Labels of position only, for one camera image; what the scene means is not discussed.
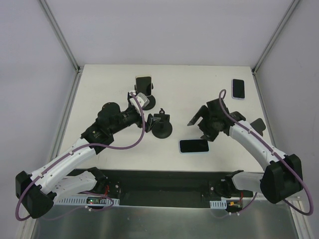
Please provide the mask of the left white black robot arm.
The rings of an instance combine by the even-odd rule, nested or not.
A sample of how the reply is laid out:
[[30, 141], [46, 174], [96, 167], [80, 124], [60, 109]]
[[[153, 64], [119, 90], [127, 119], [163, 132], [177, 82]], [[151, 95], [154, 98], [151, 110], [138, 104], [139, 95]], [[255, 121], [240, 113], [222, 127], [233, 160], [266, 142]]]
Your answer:
[[[127, 150], [137, 146], [144, 134], [160, 120], [155, 115], [145, 118], [144, 105], [146, 102], [141, 98], [131, 98], [125, 111], [117, 103], [104, 104], [94, 123], [66, 152], [30, 174], [25, 171], [18, 173], [15, 177], [15, 193], [18, 198], [16, 219], [22, 222], [29, 218], [40, 218], [56, 202], [77, 193], [104, 195], [108, 180], [98, 168], [89, 168], [78, 176], [69, 176], [69, 173], [106, 148]], [[133, 124], [142, 130], [139, 139], [129, 146], [113, 146], [114, 134]]]

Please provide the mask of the black phone cream case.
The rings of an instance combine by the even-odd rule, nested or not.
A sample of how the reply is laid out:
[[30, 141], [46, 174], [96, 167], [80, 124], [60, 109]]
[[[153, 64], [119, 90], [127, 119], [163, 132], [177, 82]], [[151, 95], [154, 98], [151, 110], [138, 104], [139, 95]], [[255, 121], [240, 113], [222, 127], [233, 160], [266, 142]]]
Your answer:
[[151, 76], [137, 76], [135, 83], [135, 90], [138, 93], [143, 93], [145, 96], [149, 97], [152, 95], [152, 77]]

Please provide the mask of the black phone blue case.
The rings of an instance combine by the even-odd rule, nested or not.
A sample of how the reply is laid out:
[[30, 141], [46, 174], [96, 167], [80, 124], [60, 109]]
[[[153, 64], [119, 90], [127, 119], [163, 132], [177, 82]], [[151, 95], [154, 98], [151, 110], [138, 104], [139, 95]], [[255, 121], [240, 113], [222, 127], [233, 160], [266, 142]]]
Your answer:
[[209, 145], [205, 139], [185, 139], [179, 141], [179, 151], [182, 154], [208, 153]]

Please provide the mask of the black round-base phone stand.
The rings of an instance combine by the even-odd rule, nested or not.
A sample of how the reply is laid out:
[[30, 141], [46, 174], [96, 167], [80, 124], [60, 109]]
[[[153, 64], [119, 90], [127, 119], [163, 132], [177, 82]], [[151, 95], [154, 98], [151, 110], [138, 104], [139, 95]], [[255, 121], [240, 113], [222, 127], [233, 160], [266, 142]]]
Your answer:
[[149, 96], [146, 96], [147, 99], [149, 100], [149, 103], [143, 107], [144, 111], [149, 111], [149, 110], [153, 109], [156, 105], [156, 99], [152, 95], [152, 90], [153, 90], [154, 86], [153, 86], [153, 83], [148, 84], [144, 89], [142, 88], [142, 86], [143, 86], [142, 84], [136, 83], [134, 85], [134, 90], [137, 93], [143, 93], [143, 94], [144, 94], [144, 92], [146, 92], [147, 94], [150, 93]]

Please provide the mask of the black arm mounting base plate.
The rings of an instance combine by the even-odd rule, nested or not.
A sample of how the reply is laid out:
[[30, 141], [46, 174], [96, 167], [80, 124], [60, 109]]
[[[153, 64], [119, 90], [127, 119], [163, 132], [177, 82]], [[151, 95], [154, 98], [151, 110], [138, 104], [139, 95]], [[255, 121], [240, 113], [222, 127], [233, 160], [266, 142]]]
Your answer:
[[119, 199], [121, 206], [209, 208], [221, 196], [229, 172], [102, 170], [105, 176], [92, 190]]

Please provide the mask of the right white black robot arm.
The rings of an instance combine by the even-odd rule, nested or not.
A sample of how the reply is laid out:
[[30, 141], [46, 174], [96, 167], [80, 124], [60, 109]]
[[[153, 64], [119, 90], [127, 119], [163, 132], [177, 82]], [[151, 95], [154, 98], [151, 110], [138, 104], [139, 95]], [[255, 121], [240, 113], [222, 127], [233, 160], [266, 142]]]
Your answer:
[[198, 125], [202, 139], [213, 142], [223, 132], [241, 144], [262, 167], [262, 173], [243, 170], [225, 176], [215, 186], [216, 194], [231, 198], [241, 191], [262, 193], [276, 204], [301, 191], [301, 160], [266, 143], [239, 112], [229, 112], [223, 100], [215, 99], [201, 106], [188, 125]]

